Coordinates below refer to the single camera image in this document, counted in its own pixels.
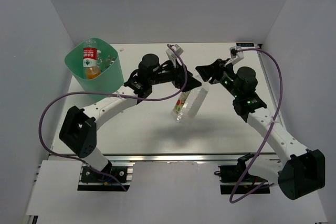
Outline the large clear bottle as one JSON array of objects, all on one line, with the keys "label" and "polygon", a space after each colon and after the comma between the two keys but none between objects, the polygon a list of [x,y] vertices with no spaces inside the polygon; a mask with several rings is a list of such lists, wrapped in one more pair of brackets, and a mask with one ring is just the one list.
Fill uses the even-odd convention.
[{"label": "large clear bottle", "polygon": [[171,112],[177,123],[186,123],[195,118],[209,91],[209,85],[202,84],[188,92],[182,92]]}]

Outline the green blue label bottle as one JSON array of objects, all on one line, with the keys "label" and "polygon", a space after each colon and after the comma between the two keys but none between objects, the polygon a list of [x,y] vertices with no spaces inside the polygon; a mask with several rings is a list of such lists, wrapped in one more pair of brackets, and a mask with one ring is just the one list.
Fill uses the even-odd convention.
[{"label": "green blue label bottle", "polygon": [[104,60],[104,67],[109,68],[115,62],[115,60],[116,60],[115,57],[112,55],[106,56]]}]

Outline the orange juice bottle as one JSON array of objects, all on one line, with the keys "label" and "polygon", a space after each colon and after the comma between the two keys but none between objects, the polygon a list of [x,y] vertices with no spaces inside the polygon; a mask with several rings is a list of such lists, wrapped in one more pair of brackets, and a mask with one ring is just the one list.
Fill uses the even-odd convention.
[{"label": "orange juice bottle", "polygon": [[84,70],[87,80],[92,80],[101,74],[98,66],[86,67]]}]

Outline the large red label bottle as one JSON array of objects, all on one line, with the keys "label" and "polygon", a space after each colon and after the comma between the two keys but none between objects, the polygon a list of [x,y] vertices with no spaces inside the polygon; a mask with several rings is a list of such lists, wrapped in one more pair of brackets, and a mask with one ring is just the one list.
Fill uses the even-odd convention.
[{"label": "large red label bottle", "polygon": [[94,38],[90,38],[83,43],[82,64],[84,68],[97,65],[97,41]]}]

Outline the clear bottle blue label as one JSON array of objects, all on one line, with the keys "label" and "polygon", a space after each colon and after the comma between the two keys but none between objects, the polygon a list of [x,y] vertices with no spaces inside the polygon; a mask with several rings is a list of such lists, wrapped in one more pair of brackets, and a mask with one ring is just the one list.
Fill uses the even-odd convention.
[{"label": "clear bottle blue label", "polygon": [[97,66],[99,67],[100,72],[103,72],[103,59],[101,50],[97,50]]}]

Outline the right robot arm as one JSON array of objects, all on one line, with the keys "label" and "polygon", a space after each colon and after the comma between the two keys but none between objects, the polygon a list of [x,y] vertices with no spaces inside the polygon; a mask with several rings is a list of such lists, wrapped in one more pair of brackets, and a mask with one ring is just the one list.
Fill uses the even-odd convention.
[{"label": "right robot arm", "polygon": [[197,66],[203,81],[221,84],[233,97],[233,107],[249,126],[266,138],[280,162],[275,163],[258,154],[248,154],[238,160],[237,175],[247,182],[257,176],[280,187],[284,195],[295,200],[325,186],[325,156],[320,150],[310,150],[296,140],[257,95],[256,73],[250,67],[233,70],[229,60]]}]

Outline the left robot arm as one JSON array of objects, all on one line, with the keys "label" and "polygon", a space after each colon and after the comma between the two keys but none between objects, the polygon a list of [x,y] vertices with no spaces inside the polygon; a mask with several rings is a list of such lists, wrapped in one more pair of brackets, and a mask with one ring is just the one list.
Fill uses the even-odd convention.
[{"label": "left robot arm", "polygon": [[108,180],[112,165],[97,147],[97,130],[114,116],[146,99],[154,85],[167,82],[181,91],[201,86],[201,82],[184,70],[175,58],[160,64],[155,54],[143,56],[138,68],[115,96],[82,109],[73,106],[67,111],[59,133],[60,140],[93,168],[93,176],[98,181]]}]

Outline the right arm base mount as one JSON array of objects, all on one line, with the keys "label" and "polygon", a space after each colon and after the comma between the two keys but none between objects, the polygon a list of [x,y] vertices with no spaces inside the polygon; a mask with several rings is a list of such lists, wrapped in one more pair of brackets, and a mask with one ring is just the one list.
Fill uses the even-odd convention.
[{"label": "right arm base mount", "polygon": [[[220,194],[230,195],[240,177],[240,172],[235,165],[222,165],[218,167],[218,170],[214,172],[214,175],[218,176],[220,181]],[[244,195],[256,188],[262,182],[265,182],[265,184],[260,189],[253,192],[253,194],[270,194],[268,181],[250,174],[247,174],[244,177],[235,194]]]}]

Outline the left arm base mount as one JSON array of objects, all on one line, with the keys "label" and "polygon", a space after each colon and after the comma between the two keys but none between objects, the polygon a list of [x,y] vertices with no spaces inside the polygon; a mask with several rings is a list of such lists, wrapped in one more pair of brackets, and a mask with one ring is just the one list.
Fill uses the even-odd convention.
[{"label": "left arm base mount", "polygon": [[101,175],[82,165],[77,191],[126,192],[130,188],[133,164],[112,163],[107,171],[110,176]]}]

